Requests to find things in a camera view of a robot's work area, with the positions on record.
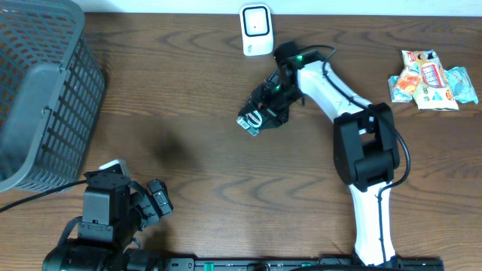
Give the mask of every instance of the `laundry basket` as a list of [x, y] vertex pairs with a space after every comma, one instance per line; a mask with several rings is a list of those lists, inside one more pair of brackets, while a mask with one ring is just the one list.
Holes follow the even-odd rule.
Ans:
[[0, 192], [77, 181], [105, 93], [69, 0], [0, 0]]

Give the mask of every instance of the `white wall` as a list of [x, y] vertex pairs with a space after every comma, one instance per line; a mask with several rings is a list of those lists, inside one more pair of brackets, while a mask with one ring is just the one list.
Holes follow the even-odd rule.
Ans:
[[[86, 12], [237, 14], [246, 0], [73, 0]], [[273, 14], [482, 16], [482, 0], [264, 0]]]

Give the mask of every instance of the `green indicator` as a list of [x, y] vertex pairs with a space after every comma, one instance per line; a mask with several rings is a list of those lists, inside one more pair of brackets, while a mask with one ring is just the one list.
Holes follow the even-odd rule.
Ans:
[[214, 271], [214, 264], [213, 263], [205, 263], [204, 264], [204, 271]]

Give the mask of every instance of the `wooden tabletop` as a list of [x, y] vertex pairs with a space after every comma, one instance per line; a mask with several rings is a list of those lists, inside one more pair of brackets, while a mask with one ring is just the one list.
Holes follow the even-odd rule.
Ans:
[[[441, 257], [447, 270], [482, 269], [482, 116], [389, 102], [400, 50], [435, 49], [465, 66], [482, 101], [482, 18], [273, 16], [276, 44], [329, 44], [336, 73], [373, 103], [387, 102], [412, 156], [390, 197], [392, 241], [405, 257]], [[329, 119], [310, 100], [290, 121], [252, 137], [236, 123], [275, 68], [245, 57], [234, 15], [88, 14], [85, 34], [109, 87], [84, 171], [115, 158], [133, 179], [167, 183], [174, 214], [137, 236], [143, 247], [198, 257], [351, 254], [352, 198], [333, 160]], [[403, 174], [404, 162], [395, 174]], [[2, 213], [0, 269], [39, 270], [85, 186]], [[3, 206], [31, 193], [12, 190]]]

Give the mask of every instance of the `snack package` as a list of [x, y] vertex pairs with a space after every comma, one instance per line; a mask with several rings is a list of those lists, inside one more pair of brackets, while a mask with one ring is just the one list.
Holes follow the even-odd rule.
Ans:
[[448, 84], [444, 67], [435, 51], [403, 50], [401, 53], [404, 58], [405, 70], [410, 70], [412, 74], [418, 72], [421, 79], [413, 93], [413, 99], [419, 109], [459, 110]]
[[397, 83], [398, 76], [392, 76], [389, 78], [389, 90], [390, 90], [390, 98], [392, 102], [409, 102], [412, 99], [412, 96], [406, 96], [402, 94], [400, 91], [395, 90], [394, 86]]
[[412, 69], [411, 67], [405, 67], [401, 72], [397, 83], [393, 87], [393, 90], [406, 96], [412, 96], [421, 80], [422, 78], [417, 70]]
[[452, 89], [455, 100], [461, 103], [474, 102], [479, 103], [474, 86], [470, 81], [467, 70], [464, 67], [454, 67], [449, 71], [445, 71]]

